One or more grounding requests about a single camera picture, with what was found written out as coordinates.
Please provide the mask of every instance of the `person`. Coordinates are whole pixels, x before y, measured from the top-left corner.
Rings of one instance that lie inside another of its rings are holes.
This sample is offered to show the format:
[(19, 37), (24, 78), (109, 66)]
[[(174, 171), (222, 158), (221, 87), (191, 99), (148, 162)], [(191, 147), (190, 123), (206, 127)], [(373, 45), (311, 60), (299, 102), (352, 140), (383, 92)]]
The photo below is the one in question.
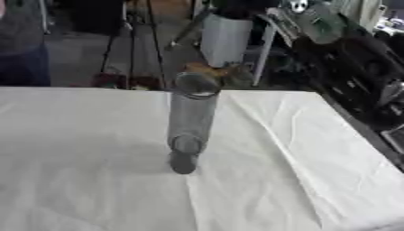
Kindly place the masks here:
[(0, 0), (0, 86), (49, 87), (38, 0)]

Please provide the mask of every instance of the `dark base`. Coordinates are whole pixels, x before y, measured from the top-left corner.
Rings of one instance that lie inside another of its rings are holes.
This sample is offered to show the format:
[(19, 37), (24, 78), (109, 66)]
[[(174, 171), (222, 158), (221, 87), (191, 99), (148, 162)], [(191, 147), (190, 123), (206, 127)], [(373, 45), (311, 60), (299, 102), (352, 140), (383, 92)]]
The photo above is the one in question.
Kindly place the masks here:
[(173, 152), (170, 155), (170, 166), (176, 173), (188, 175), (197, 169), (197, 156)]

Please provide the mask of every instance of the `tripod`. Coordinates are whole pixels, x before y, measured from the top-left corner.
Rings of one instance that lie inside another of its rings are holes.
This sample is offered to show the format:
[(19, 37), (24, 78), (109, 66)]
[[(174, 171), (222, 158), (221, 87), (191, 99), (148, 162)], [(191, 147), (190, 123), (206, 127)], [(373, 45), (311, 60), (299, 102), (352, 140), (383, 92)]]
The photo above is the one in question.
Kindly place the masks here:
[[(130, 36), (131, 36), (131, 46), (130, 46), (130, 67), (129, 67), (129, 73), (128, 76), (125, 79), (124, 83), (124, 88), (126, 89), (131, 89), (131, 78), (134, 77), (134, 42), (135, 42), (135, 37), (137, 33), (137, 24), (139, 18), (141, 18), (140, 15), (138, 15), (138, 10), (137, 10), (137, 5), (139, 3), (139, 0), (133, 0), (133, 11), (130, 14), (126, 14), (126, 3), (124, 3), (123, 11), (124, 11), (124, 16), (122, 20), (122, 25), (124, 25), (129, 31), (130, 31)], [(152, 8), (152, 2), (151, 0), (146, 0), (146, 7), (147, 7), (147, 16), (150, 21), (150, 27), (152, 30), (152, 37), (153, 37), (153, 42), (157, 54), (157, 61), (159, 62), (159, 69), (160, 69), (160, 85), (161, 89), (165, 89), (167, 87), (167, 81), (164, 73), (164, 60), (162, 58), (161, 54), (161, 49), (160, 49), (160, 43), (157, 35), (157, 24), (155, 21), (154, 17), (154, 12)], [(104, 73), (106, 70), (106, 63), (109, 59), (109, 56), (111, 54), (112, 47), (114, 45), (115, 39), (118, 36), (118, 33), (112, 33), (109, 37), (108, 44), (106, 46), (106, 52), (104, 53), (104, 59), (103, 63), (101, 66), (101, 73)]]

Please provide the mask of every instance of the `tripod leg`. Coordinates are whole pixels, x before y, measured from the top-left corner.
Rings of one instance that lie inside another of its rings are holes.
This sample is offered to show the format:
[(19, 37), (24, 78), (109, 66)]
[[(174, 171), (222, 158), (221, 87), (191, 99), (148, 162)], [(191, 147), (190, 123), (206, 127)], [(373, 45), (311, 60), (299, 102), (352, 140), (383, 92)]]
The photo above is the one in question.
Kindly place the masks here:
[(131, 49), (130, 49), (130, 56), (129, 56), (129, 60), (130, 60), (130, 64), (129, 64), (129, 74), (126, 77), (126, 81), (125, 81), (125, 85), (126, 85), (126, 89), (131, 89), (131, 78), (134, 77), (134, 42), (135, 42), (135, 37), (136, 37), (136, 18), (133, 17), (132, 18), (132, 30), (131, 30)]
[(173, 47), (179, 45), (179, 43), (189, 35), (190, 32), (192, 32), (197, 26), (199, 26), (201, 23), (207, 19), (207, 17), (213, 12), (214, 9), (210, 8), (209, 6), (205, 7), (203, 11), (201, 11), (195, 19), (187, 25), (180, 33), (179, 35), (172, 41), (170, 42), (165, 50), (169, 51)]
[(153, 12), (153, 8), (152, 8), (151, 0), (147, 0), (146, 4), (147, 4), (148, 15), (150, 18), (150, 23), (151, 23), (151, 30), (152, 30), (153, 40), (154, 40), (154, 46), (156, 47), (156, 52), (157, 52), (157, 60), (159, 62), (159, 68), (160, 68), (160, 73), (161, 73), (161, 89), (165, 89), (167, 87), (167, 81), (166, 81), (166, 77), (164, 74), (163, 58), (161, 55), (161, 49), (160, 49), (159, 39), (158, 39), (158, 35), (157, 35), (157, 24), (154, 19), (154, 12)]
[(115, 35), (111, 34), (109, 36), (108, 45), (106, 46), (106, 52), (104, 53), (103, 64), (101, 66), (100, 73), (104, 73), (106, 71), (106, 62), (108, 61), (109, 54), (111, 53), (112, 45), (114, 44)]

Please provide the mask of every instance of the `white cloth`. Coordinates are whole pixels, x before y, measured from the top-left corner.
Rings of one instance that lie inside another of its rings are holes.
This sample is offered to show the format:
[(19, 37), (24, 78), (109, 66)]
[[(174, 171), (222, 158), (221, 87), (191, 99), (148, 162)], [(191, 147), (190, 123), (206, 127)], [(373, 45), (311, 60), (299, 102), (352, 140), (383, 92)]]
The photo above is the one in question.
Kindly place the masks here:
[(169, 104), (0, 88), (0, 230), (403, 230), (403, 175), (320, 96), (223, 92), (189, 176), (167, 164)]

